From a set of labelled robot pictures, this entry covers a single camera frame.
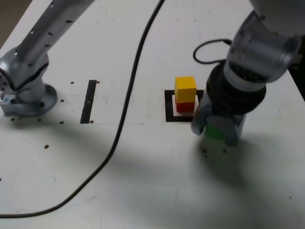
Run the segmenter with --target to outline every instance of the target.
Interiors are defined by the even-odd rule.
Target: black cord
[[[196,53],[197,53],[197,51],[198,51],[201,47],[203,47],[203,46],[205,46],[205,45],[207,45],[207,44],[216,43],[216,42],[224,42],[224,43],[226,43],[226,44],[228,44],[228,45],[231,45],[231,44],[232,44],[232,41],[229,40],[229,39],[216,39],[216,40],[207,41],[207,42],[205,42],[205,43],[199,45],[199,46],[195,49],[195,51],[194,51],[194,53],[193,53],[193,58],[194,58],[194,60],[195,60],[196,62],[198,62],[198,63],[201,63],[201,64],[212,64],[212,63],[224,62],[225,59],[222,59],[222,60],[215,60],[215,61],[201,61],[201,60],[198,60],[197,57],[196,57]]]
[[[104,167],[105,165],[107,165],[107,163],[109,162],[109,160],[111,159],[116,146],[119,142],[120,136],[121,136],[121,132],[124,126],[124,121],[125,121],[125,117],[126,117],[126,113],[127,113],[127,109],[128,109],[128,104],[129,104],[129,99],[130,96],[132,94],[132,87],[133,87],[133,83],[134,83],[134,79],[135,79],[135,75],[137,72],[137,68],[138,68],[138,64],[139,64],[139,59],[140,59],[140,55],[144,46],[144,42],[145,39],[147,37],[148,31],[154,21],[154,19],[156,18],[158,12],[160,11],[161,6],[163,5],[164,0],[160,0],[156,9],[154,10],[154,12],[152,13],[151,18],[149,19],[147,26],[143,32],[141,41],[139,43],[139,47],[138,47],[138,51],[137,54],[135,56],[135,60],[133,63],[133,68],[132,68],[132,74],[130,77],[130,81],[129,81],[129,85],[128,85],[128,89],[127,89],[127,94],[126,94],[126,98],[125,98],[125,103],[124,103],[124,107],[123,107],[123,111],[122,111],[122,116],[121,116],[121,120],[119,123],[119,127],[115,136],[115,139],[113,141],[112,147],[110,149],[109,154],[107,155],[106,159],[101,163],[101,165],[70,195],[68,196],[68,198],[66,198],[63,202],[61,202],[60,204],[43,210],[43,211],[38,211],[38,212],[34,212],[34,213],[27,213],[27,214],[2,214],[0,215],[0,219],[17,219],[17,218],[29,218],[29,217],[35,217],[35,216],[41,216],[44,214],[48,214],[50,212],[53,212],[59,208],[61,208],[62,206],[64,206],[65,204],[67,204],[70,200],[72,200]]]

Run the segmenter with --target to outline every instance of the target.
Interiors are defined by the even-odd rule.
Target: toy block
[[[176,77],[175,99],[177,103],[195,102],[196,82],[193,76]]]
[[[216,140],[224,140],[224,134],[219,129],[209,124],[206,124],[205,126],[204,136]]]
[[[195,102],[177,103],[175,99],[177,112],[194,112]]]

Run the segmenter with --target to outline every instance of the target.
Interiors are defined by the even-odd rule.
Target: green cube
[[[204,136],[216,140],[224,140],[224,134],[219,129],[209,124],[205,126]]]

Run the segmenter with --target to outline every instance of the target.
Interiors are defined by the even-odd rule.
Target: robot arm
[[[266,83],[280,78],[294,59],[305,34],[305,2],[250,0],[254,11],[237,32],[227,59],[216,66],[192,122],[201,134],[206,125],[235,146],[246,114],[264,99]]]
[[[57,102],[56,90],[42,81],[47,52],[94,0],[54,0],[23,42],[0,58],[0,105],[5,115],[33,117]]]
[[[0,102],[5,115],[38,116],[57,102],[55,89],[42,81],[47,52],[94,0],[54,0],[23,42],[0,58]],[[236,34],[225,62],[216,66],[196,111],[192,130],[207,124],[236,145],[245,116],[264,99],[266,83],[281,77],[305,34],[305,1],[250,0],[250,13]]]

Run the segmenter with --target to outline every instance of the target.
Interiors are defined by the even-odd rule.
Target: black square marker
[[[200,102],[203,97],[204,90],[197,90],[196,95],[198,96],[198,101]],[[173,95],[175,94],[174,90],[165,90],[165,119],[166,122],[191,122],[193,116],[174,116],[173,115]]]

